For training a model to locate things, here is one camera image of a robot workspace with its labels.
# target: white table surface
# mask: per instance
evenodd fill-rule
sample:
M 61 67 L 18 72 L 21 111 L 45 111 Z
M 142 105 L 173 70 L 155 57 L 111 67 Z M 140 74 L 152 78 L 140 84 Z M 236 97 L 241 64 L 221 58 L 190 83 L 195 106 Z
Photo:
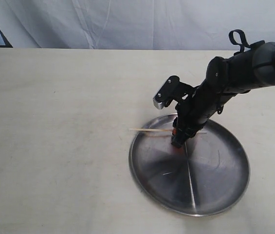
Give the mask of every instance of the white table surface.
M 128 168 L 128 128 L 174 112 L 152 104 L 163 82 L 199 85 L 210 59 L 232 53 L 0 49 L 0 233 L 275 233 L 275 87 L 212 117 L 250 160 L 249 187 L 228 212 L 167 211 Z

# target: stainless steel plate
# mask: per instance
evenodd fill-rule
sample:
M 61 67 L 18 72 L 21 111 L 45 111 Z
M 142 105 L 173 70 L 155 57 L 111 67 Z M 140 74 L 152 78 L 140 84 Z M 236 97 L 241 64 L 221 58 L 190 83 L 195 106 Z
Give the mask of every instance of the stainless steel plate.
M 175 117 L 158 117 L 143 128 L 171 129 Z M 215 215 L 239 201 L 250 168 L 243 147 L 228 130 L 209 120 L 182 149 L 170 141 L 169 132 L 139 132 L 132 142 L 132 175 L 151 198 L 192 216 Z

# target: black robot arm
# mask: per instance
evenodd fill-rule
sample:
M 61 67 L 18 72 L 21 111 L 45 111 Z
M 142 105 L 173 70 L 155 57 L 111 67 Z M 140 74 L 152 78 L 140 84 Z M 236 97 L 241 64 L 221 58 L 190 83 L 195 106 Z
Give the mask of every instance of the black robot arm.
M 233 38 L 234 32 L 239 33 L 241 43 Z M 213 58 L 201 85 L 192 87 L 171 76 L 153 98 L 158 109 L 177 101 L 171 142 L 177 148 L 193 138 L 215 112 L 221 114 L 224 104 L 235 95 L 275 86 L 275 42 L 258 41 L 249 45 L 241 30 L 230 32 L 229 38 L 240 46 L 240 51 L 229 59 Z

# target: white backdrop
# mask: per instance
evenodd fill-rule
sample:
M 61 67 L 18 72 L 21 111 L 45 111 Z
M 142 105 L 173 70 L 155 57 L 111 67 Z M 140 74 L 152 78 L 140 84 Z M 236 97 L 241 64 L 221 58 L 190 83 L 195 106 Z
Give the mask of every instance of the white backdrop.
M 14 47 L 213 50 L 275 41 L 275 0 L 0 0 Z

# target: black strap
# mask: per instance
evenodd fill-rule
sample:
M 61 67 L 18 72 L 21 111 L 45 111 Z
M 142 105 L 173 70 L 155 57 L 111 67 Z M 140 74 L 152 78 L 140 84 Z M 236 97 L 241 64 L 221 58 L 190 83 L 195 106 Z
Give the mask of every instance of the black strap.
M 241 43 L 236 42 L 234 38 L 234 32 L 238 33 L 240 36 Z M 245 33 L 241 29 L 235 29 L 229 33 L 229 40 L 233 45 L 238 45 L 240 46 L 240 52 L 244 52 L 244 48 L 251 48 L 249 43 L 246 41 Z

